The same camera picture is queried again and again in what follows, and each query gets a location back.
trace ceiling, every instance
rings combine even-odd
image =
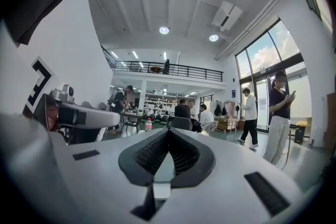
[[[178,51],[169,51],[169,50],[155,50],[155,49],[116,49],[113,52],[118,56],[119,61],[136,61],[136,57],[133,54],[135,51],[138,56],[138,61],[140,62],[165,62],[163,53],[166,53],[167,59],[170,63],[177,63],[179,56]]]
[[[128,85],[132,85],[137,90],[141,90],[142,81],[141,80],[127,80],[127,79],[119,79],[112,78],[112,85],[117,88],[125,88]],[[207,87],[196,87],[190,85],[183,84],[174,84],[174,83],[164,83],[164,82],[156,82],[156,81],[147,81],[147,92],[154,90],[162,90],[167,89],[168,94],[180,94],[187,95],[192,92],[197,92],[197,94],[201,94],[211,90],[212,88]]]
[[[107,49],[160,48],[171,51],[219,52],[229,41],[209,36],[219,27],[212,25],[223,1],[243,12],[230,30],[222,34],[233,40],[269,0],[89,0],[100,43]],[[168,35],[159,34],[168,26]]]

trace railing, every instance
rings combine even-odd
[[[110,55],[110,53],[107,50],[103,48],[103,46],[101,46],[101,48],[103,50],[107,63],[109,63],[110,68],[113,70],[114,67],[116,66],[117,61],[113,58],[112,55]]]
[[[182,65],[174,65],[162,62],[136,62],[136,61],[116,61],[114,71],[157,73],[162,75],[172,75],[179,77],[189,77],[196,79],[206,79],[223,81],[223,72]]]

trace white shoe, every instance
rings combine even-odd
[[[254,149],[257,148],[258,146],[259,146],[258,144],[252,145],[252,146],[250,147],[250,150],[254,150]]]

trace bottle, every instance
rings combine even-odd
[[[146,124],[145,124],[145,131],[148,132],[148,131],[151,131],[152,130],[152,121],[150,118],[148,118]]]

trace white pants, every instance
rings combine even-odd
[[[276,165],[281,158],[289,134],[288,119],[273,116],[268,131],[268,141],[264,159]]]

